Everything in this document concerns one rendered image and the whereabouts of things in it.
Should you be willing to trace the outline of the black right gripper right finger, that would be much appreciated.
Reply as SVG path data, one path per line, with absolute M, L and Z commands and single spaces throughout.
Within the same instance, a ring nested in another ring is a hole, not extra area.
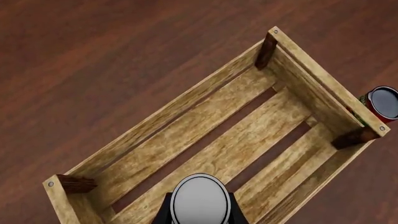
M 249 224 L 248 220 L 244 216 L 239 204 L 234 196 L 234 193 L 229 193 L 231 201 L 231 212 L 229 215 L 229 224 Z

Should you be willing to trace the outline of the pale grey rounded plate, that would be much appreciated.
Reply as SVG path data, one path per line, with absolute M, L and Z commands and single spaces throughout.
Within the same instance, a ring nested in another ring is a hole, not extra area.
M 228 224 L 231 200 L 220 180 L 196 173 L 174 188 L 170 212 L 173 224 Z

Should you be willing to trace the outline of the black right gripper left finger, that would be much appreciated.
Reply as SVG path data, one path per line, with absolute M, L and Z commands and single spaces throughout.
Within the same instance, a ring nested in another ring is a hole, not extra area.
M 174 224 L 172 221 L 171 203 L 172 193 L 168 192 L 165 194 L 162 205 L 154 217 L 154 224 Z

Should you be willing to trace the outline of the wooden slat tray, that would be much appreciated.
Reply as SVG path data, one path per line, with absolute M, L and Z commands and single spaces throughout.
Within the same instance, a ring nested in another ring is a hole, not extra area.
M 154 224 L 189 175 L 220 180 L 249 224 L 286 224 L 389 127 L 278 27 L 43 185 L 61 224 Z

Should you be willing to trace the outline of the red soup tin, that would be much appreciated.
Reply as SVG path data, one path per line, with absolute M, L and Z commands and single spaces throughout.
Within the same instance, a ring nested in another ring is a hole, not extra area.
M 358 100 L 383 123 L 398 120 L 398 91 L 389 86 L 378 86 Z

